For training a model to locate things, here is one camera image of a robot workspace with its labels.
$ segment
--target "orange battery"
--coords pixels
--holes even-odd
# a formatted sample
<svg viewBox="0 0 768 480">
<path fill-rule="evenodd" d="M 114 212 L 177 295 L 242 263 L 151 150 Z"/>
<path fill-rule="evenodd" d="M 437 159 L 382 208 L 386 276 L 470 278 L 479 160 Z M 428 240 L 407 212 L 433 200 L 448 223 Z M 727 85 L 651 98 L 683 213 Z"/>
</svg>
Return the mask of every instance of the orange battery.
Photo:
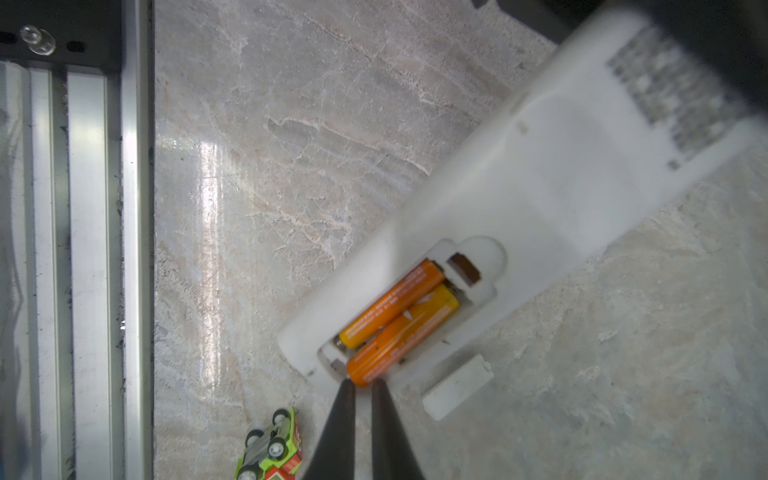
<svg viewBox="0 0 768 480">
<path fill-rule="evenodd" d="M 445 275 L 437 265 L 424 260 L 346 327 L 339 339 L 350 349 L 356 349 L 443 280 Z"/>
<path fill-rule="evenodd" d="M 367 386 L 396 364 L 458 309 L 458 300 L 440 285 L 398 316 L 346 364 L 357 386 Z"/>
</svg>

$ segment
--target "battery compartment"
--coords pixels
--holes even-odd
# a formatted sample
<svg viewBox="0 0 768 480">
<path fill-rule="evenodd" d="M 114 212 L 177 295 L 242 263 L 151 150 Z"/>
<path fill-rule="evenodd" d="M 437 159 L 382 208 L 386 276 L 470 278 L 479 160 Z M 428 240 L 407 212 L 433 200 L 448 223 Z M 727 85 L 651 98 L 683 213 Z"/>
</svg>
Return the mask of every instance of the battery compartment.
<svg viewBox="0 0 768 480">
<path fill-rule="evenodd" d="M 446 278 L 446 283 L 455 294 L 461 306 L 448 318 L 432 335 L 424 339 L 414 350 L 401 359 L 397 365 L 391 366 L 384 378 L 395 375 L 400 369 L 407 367 L 418 359 L 421 353 L 431 349 L 436 343 L 446 343 L 446 337 L 465 321 L 469 320 L 486 303 L 493 300 L 497 293 L 495 282 L 501 277 L 506 268 L 506 253 L 504 247 L 495 239 L 486 236 L 469 237 L 461 243 L 450 239 L 442 239 L 427 250 L 410 268 L 402 272 L 391 285 L 379 295 L 372 298 L 357 315 L 345 324 L 351 324 L 362 315 L 380 297 L 390 291 L 402 278 L 408 275 L 425 259 L 437 264 Z M 338 381 L 347 378 L 346 363 L 359 351 L 347 349 L 337 336 L 328 339 L 317 352 L 320 363 Z"/>
</svg>

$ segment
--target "green toy car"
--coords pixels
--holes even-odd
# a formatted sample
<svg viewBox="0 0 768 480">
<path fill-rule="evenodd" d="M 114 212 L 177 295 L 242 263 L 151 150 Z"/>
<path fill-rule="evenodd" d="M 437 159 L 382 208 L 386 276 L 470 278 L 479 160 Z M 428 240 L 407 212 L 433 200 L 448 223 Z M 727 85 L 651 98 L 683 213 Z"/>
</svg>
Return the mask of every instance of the green toy car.
<svg viewBox="0 0 768 480">
<path fill-rule="evenodd" d="M 293 480 L 300 465 L 301 434 L 296 412 L 293 408 L 278 409 L 265 432 L 248 432 L 236 480 Z"/>
</svg>

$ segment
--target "yellow and orange battery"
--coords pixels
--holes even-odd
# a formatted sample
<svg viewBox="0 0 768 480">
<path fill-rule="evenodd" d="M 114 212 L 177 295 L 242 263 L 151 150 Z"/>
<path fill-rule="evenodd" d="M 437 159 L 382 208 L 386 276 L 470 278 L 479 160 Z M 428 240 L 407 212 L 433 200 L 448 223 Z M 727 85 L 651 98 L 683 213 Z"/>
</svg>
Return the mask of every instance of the yellow and orange battery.
<svg viewBox="0 0 768 480">
<path fill-rule="evenodd" d="M 339 334 L 339 340 L 347 348 L 358 348 L 443 280 L 445 275 L 438 266 L 424 260 L 346 327 Z"/>
<path fill-rule="evenodd" d="M 459 308 L 456 297 L 438 285 L 395 318 L 349 359 L 346 371 L 357 386 L 367 386 L 395 365 Z"/>
</svg>

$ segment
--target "silver metal strip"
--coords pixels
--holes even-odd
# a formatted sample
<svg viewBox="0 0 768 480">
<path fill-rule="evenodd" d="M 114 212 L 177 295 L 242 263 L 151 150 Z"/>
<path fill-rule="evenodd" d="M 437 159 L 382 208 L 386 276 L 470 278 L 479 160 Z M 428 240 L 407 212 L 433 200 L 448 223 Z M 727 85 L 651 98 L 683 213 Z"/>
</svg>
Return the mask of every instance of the silver metal strip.
<svg viewBox="0 0 768 480">
<path fill-rule="evenodd" d="M 152 478 L 150 31 L 147 0 L 124 2 L 121 82 L 125 300 L 125 478 Z"/>
<path fill-rule="evenodd" d="M 29 72 L 40 473 L 42 478 L 66 480 L 74 471 L 66 89 L 49 70 Z"/>
<path fill-rule="evenodd" d="M 76 471 L 121 480 L 118 80 L 70 72 L 67 89 Z"/>
<path fill-rule="evenodd" d="M 6 478 L 40 478 L 29 73 L 0 62 L 0 445 Z"/>
</svg>

